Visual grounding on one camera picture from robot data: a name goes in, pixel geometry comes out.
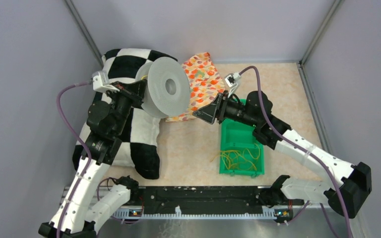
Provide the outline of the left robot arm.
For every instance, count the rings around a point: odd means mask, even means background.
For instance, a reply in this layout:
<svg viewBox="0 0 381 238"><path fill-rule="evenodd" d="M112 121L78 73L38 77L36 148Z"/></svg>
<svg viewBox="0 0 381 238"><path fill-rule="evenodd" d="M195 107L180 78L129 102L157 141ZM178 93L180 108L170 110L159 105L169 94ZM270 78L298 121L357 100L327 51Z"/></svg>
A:
<svg viewBox="0 0 381 238"><path fill-rule="evenodd" d="M101 227L122 205L139 199L137 181L120 177L115 186L93 206L94 194L122 144L121 133L133 106L143 103L147 80L131 84L114 82L104 87L111 102L99 100L88 109L90 134L83 146L75 178L56 214L40 225L45 238L95 238Z"/></svg>

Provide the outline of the white perforated cable spool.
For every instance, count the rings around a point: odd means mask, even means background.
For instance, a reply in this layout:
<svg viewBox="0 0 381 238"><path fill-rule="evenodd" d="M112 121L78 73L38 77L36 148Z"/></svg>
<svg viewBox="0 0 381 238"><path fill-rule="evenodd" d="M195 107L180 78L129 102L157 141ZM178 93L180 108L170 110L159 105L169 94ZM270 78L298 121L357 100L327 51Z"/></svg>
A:
<svg viewBox="0 0 381 238"><path fill-rule="evenodd" d="M140 67L137 81L147 80L141 107L158 119L176 117L186 112L191 89L181 64L169 57L161 57Z"/></svg>

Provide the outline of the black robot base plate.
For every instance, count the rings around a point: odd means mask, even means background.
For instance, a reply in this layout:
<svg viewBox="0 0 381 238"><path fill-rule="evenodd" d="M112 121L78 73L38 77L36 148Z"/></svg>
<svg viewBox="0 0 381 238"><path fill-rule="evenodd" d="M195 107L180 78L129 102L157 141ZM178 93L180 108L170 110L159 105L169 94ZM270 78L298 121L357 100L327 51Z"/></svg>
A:
<svg viewBox="0 0 381 238"><path fill-rule="evenodd" d="M263 186L141 186L127 205L143 208L145 215L173 214L176 207L184 215L252 215L304 203Z"/></svg>

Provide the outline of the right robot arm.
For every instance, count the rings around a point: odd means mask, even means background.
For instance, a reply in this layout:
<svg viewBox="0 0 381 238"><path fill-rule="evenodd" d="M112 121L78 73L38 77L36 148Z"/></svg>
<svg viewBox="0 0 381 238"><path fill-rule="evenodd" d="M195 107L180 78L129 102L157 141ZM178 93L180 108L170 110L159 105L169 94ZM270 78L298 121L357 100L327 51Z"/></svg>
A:
<svg viewBox="0 0 381 238"><path fill-rule="evenodd" d="M352 164L329 154L303 138L271 113L273 103L264 93L252 91L246 102L237 102L228 91L219 93L193 116L209 124L230 119L253 128L260 144L281 152L322 178L321 182L281 175L273 184L271 198L277 204L289 199L327 203L341 216L357 216L372 191L372 170L363 162Z"/></svg>

